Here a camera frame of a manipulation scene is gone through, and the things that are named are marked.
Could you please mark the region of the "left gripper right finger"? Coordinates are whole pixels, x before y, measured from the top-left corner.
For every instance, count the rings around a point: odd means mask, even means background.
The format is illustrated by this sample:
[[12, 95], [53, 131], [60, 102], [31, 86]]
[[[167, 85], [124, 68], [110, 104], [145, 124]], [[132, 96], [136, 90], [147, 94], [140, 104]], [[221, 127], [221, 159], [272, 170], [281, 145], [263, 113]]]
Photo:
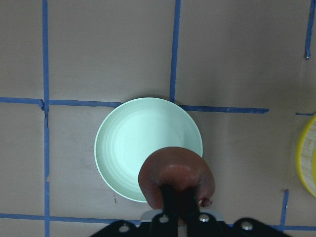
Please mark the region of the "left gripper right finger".
[[225, 221], [219, 221], [214, 215], [200, 212], [193, 189], [184, 194], [184, 201], [188, 205], [183, 220], [187, 224], [189, 237], [286, 237], [282, 233], [262, 222], [252, 218], [241, 218], [232, 226]]

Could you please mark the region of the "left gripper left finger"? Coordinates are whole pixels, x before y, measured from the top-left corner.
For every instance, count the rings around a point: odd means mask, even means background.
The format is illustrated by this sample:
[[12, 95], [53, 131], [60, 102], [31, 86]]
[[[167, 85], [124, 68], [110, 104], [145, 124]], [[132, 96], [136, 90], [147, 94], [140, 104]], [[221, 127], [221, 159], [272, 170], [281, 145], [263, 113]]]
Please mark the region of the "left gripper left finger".
[[162, 210], [139, 227], [126, 220], [118, 220], [94, 233], [94, 237], [177, 237], [178, 206], [176, 194], [170, 186], [163, 186]]

